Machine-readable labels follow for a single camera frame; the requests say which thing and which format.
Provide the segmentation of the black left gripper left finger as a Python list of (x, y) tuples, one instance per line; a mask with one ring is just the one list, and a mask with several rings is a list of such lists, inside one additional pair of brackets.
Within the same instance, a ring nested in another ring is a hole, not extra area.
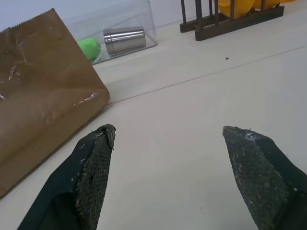
[(96, 230), (116, 128), (90, 132), (49, 176), (17, 230)]

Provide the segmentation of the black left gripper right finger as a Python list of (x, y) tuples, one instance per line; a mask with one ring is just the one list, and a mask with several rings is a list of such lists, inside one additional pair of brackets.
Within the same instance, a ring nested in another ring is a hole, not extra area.
[(307, 174), (267, 136), (224, 126), (223, 137), (236, 184), (258, 230), (307, 230)]

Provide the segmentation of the brown paper bag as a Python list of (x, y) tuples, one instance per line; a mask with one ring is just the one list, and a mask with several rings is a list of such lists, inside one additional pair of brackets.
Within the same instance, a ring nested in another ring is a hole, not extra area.
[(0, 32), (0, 199), (109, 100), (54, 9)]

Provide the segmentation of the green ball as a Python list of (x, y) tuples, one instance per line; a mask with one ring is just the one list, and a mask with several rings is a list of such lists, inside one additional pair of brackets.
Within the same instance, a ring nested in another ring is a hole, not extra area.
[(95, 61), (101, 53), (100, 42), (96, 38), (86, 38), (77, 41), (78, 46), (89, 61)]

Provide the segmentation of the dark wooden rack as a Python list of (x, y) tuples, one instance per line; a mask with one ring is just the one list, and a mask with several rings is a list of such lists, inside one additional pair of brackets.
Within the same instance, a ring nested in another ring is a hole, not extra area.
[(265, 0), (262, 0), (260, 9), (252, 8), (245, 16), (234, 18), (235, 1), (231, 0), (231, 16), (229, 18), (219, 11), (218, 0), (208, 0), (208, 2), (208, 16), (204, 17), (202, 14), (201, 0), (195, 0), (196, 19), (187, 21), (185, 0), (180, 0), (183, 20), (183, 23), (180, 24), (181, 33), (194, 31), (195, 40), (203, 41), (282, 17), (284, 13), (284, 6), (280, 3), (265, 9)]

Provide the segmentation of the stainless steel cup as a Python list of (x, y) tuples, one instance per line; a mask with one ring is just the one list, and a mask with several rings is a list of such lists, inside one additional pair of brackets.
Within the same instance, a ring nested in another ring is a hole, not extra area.
[(146, 47), (144, 28), (141, 26), (105, 29), (104, 41), (111, 56)]

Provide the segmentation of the yellow plastic dish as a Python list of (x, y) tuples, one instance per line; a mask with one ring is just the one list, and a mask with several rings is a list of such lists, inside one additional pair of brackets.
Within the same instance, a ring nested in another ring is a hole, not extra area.
[[(260, 9), (262, 0), (234, 0), (234, 18), (245, 16), (252, 8)], [(265, 0), (265, 9), (272, 8), (278, 3), (292, 2), (295, 0)], [(231, 0), (218, 0), (219, 11), (226, 17), (231, 16)]]

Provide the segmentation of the clear plastic box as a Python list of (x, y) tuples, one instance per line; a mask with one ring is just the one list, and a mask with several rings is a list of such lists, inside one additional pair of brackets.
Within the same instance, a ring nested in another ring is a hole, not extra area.
[[(158, 44), (149, 0), (118, 0), (111, 6), (98, 7), (92, 11), (74, 14), (72, 17), (62, 16), (61, 19), (76, 41), (86, 38), (96, 38), (100, 42), (100, 56), (95, 61), (91, 61), (94, 65), (139, 52)], [(109, 28), (135, 26), (144, 28), (146, 47), (119, 55), (109, 55), (106, 49), (103, 31)]]

